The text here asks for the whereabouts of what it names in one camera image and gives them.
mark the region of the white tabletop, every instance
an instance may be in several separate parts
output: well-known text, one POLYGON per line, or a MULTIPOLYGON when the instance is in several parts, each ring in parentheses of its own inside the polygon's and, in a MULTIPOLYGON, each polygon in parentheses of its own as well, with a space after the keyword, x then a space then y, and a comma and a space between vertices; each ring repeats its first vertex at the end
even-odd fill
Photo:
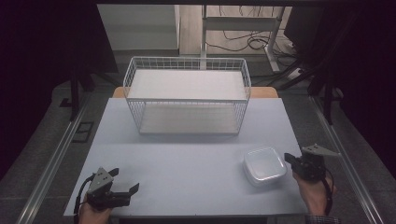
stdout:
POLYGON ((82 182, 100 166, 120 168, 114 192, 140 183, 131 205, 113 209, 113 217, 306 213, 289 164, 275 184, 248 182, 244 153, 257 147, 301 155, 281 99, 250 99, 240 134, 231 136, 140 135, 125 99, 109 99, 64 215, 73 216, 82 182))

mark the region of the wire basket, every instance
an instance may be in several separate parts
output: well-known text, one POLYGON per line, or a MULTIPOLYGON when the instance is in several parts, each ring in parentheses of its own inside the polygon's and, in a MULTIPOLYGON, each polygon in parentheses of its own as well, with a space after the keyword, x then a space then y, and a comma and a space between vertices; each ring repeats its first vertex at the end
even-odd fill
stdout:
POLYGON ((250 97, 244 59, 133 57, 123 81, 140 133, 238 134, 250 97))

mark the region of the black cable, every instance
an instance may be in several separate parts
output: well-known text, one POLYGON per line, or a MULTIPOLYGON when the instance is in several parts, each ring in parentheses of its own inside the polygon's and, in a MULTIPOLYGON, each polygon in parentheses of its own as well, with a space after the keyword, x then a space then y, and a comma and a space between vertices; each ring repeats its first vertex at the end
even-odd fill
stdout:
POLYGON ((217 46, 217 45, 208 44, 207 42, 206 42, 206 44, 207 44, 209 47, 218 48, 218 49, 225 49, 225 50, 234 51, 234 52, 241 51, 241 50, 246 49, 246 48, 248 47, 248 45, 246 45, 245 47, 243 47, 243 48, 241 48, 241 49, 226 49, 226 48, 224 48, 224 47, 222 47, 222 46, 217 46))
POLYGON ((267 36, 262 36, 262 35, 260 35, 260 36, 251 36, 248 40, 247 40, 247 44, 250 46, 250 48, 251 49, 255 49, 255 50, 258 50, 258 49, 264 49, 267 45, 268 45, 268 41, 269 41, 269 37, 267 37, 267 36), (259 43, 261 43, 262 45, 259 47, 259 48, 255 48, 255 47, 253 47, 252 45, 251 45, 251 43, 253 43, 253 42, 259 42, 259 43))
POLYGON ((331 178, 331 180, 332 180, 332 193, 334 192, 334 177, 332 176, 332 172, 330 172, 330 170, 329 169, 327 169, 326 168, 326 171, 329 173, 329 175, 330 175, 330 178, 331 178))
POLYGON ((279 56, 276 57, 276 62, 277 62, 277 63, 282 64, 282 65, 285 66, 285 67, 289 67, 289 66, 292 65, 292 63, 289 63, 289 64, 282 63, 282 62, 279 60, 279 59, 282 59, 282 58, 293 58, 293 59, 295 59, 296 57, 295 57, 295 56, 292 56, 292 55, 279 55, 279 56))
POLYGON ((262 80, 260 80, 260 81, 257 81, 257 82, 255 82, 255 83, 252 83, 251 86, 257 85, 257 84, 262 83, 262 82, 264 82, 264 81, 273 80, 273 79, 278 79, 279 76, 284 76, 284 75, 285 75, 284 72, 281 72, 281 73, 274 73, 274 74, 272 74, 272 75, 270 75, 270 76, 265 76, 265 77, 264 77, 262 80))
POLYGON ((289 53, 285 53, 283 51, 279 51, 277 49, 273 49, 274 55, 275 56, 288 56, 291 58, 297 58, 297 54, 289 54, 289 53))
POLYGON ((283 52, 283 51, 280 49, 280 47, 279 47, 279 45, 277 44, 276 41, 275 41, 275 44, 276 44, 277 48, 279 49, 279 50, 273 49, 275 55, 288 55, 288 56, 297 57, 297 55, 295 55, 295 54, 289 54, 289 53, 283 52))
POLYGON ((259 12, 257 13, 257 17, 260 17, 260 11, 262 10, 262 7, 259 7, 259 12))
POLYGON ((297 66, 297 64, 300 63, 300 60, 297 59, 296 61, 294 61, 294 63, 292 63, 290 66, 288 66, 281 74, 281 76, 274 78, 274 80, 272 80, 270 83, 268 83, 266 86, 270 87, 272 84, 274 84, 276 81, 280 80, 282 77, 288 76, 289 75, 289 71, 290 69, 294 68, 295 66, 297 66))
POLYGON ((251 83, 251 86, 253 87, 253 86, 255 86, 255 85, 257 85, 257 84, 259 84, 259 83, 262 83, 262 82, 264 82, 264 81, 268 81, 268 80, 271 80, 271 79, 273 79, 274 77, 277 77, 277 76, 281 76, 281 74, 280 73, 275 73, 275 74, 272 74, 272 75, 268 75, 268 76, 262 76, 262 77, 260 77, 261 79, 259 80, 259 81, 256 81, 256 82, 252 82, 251 83))
POLYGON ((222 6, 219 6, 219 14, 220 14, 220 16, 222 16, 222 14, 224 14, 224 16, 226 16, 224 10, 222 9, 222 6))
POLYGON ((224 33, 224 36, 225 36, 225 38, 228 39, 228 40, 235 40, 235 39, 242 39, 242 38, 245 38, 245 37, 248 37, 248 36, 252 36, 252 35, 257 35, 257 34, 260 34, 260 33, 263 33, 263 32, 265 32, 265 31, 258 31, 258 32, 253 33, 253 34, 250 33, 250 34, 248 34, 248 35, 241 35, 241 36, 232 37, 232 38, 227 37, 226 34, 224 33))
POLYGON ((251 13, 253 10, 255 10, 255 8, 256 8, 256 7, 253 7, 253 9, 251 9, 251 10, 249 11, 249 13, 247 14, 247 16, 250 16, 250 13, 251 13))
POLYGON ((91 175, 90 177, 88 177, 88 178, 84 181, 84 183, 82 183, 81 188, 79 189, 78 196, 77 196, 77 198, 76 198, 75 209, 74 209, 74 223, 75 223, 75 224, 78 224, 78 220, 79 220, 79 216, 78 216, 79 206, 83 204, 83 203, 81 202, 81 194, 82 194, 82 191, 84 190, 85 185, 86 185, 88 182, 92 181, 94 177, 95 177, 95 174, 93 174, 93 175, 91 175))

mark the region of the wall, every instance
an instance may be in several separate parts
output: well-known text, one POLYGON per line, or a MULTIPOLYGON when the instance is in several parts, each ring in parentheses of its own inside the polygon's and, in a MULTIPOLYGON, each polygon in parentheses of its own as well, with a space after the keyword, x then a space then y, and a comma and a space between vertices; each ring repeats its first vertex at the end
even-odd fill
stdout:
POLYGON ((98 5, 113 50, 178 49, 178 6, 98 5))

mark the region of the white bowl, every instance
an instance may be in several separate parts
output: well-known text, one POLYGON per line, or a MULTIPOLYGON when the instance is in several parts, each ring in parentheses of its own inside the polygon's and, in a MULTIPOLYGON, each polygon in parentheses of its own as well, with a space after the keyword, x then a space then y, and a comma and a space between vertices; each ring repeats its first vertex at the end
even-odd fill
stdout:
POLYGON ((245 153, 244 168, 247 179, 255 187, 272 184, 288 171, 283 159, 271 147, 245 153))

